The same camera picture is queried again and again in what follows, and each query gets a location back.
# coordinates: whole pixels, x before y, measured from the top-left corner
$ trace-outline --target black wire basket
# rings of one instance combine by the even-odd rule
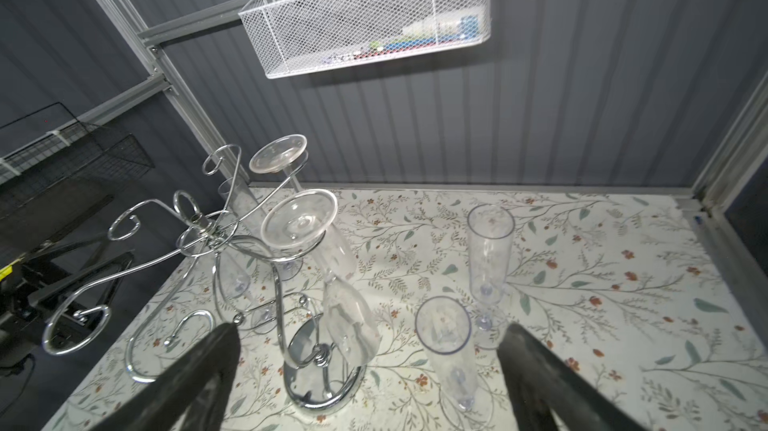
[[[135,136],[79,121],[61,103],[24,119],[56,105],[71,119],[0,163],[0,266],[60,240],[154,167]]]

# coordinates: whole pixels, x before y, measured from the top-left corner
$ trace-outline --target white wire mesh basket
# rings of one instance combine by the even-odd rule
[[[477,45],[491,0],[251,0],[240,11],[266,77]]]

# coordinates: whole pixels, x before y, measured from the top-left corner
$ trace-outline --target items in basket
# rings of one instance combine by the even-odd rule
[[[340,62],[360,60],[373,56],[389,54],[391,52],[401,52],[415,50],[427,46],[434,46],[438,43],[457,42],[462,40],[472,40],[478,37],[480,30],[481,14],[460,16],[455,18],[456,13],[439,15],[437,19],[430,18],[421,20],[404,27],[403,35],[382,44],[379,41],[370,43],[368,50],[360,49],[355,52],[346,52],[337,55],[327,56],[322,59],[323,64],[337,64]]]

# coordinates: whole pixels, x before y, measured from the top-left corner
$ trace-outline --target red flower print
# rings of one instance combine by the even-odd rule
[[[565,360],[565,364],[568,365],[569,368],[571,368],[573,371],[578,372],[580,369],[578,367],[578,361],[573,358],[569,358]]]

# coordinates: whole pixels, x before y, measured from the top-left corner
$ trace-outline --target floral tablecloth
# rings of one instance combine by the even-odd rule
[[[670,197],[341,190],[337,224],[359,260],[353,285],[369,300],[383,341],[344,409],[304,417],[286,399],[274,332],[241,333],[243,343],[223,429],[450,429],[455,420],[413,331],[427,297],[445,294],[468,309],[465,219],[480,203],[515,216],[508,297],[502,302],[574,371],[648,429],[768,429],[768,359],[722,277]],[[206,326],[200,321],[168,349],[160,343],[185,314],[211,311],[210,263],[160,312],[138,343],[137,366],[159,372]],[[270,299],[266,267],[229,256],[251,273],[254,298]],[[144,386],[124,371],[124,347],[140,321],[180,278],[182,267],[93,368],[45,429],[86,429]],[[308,260],[286,283],[320,297]],[[294,316],[292,326],[302,317]],[[514,415],[498,361],[476,349],[489,423]]]

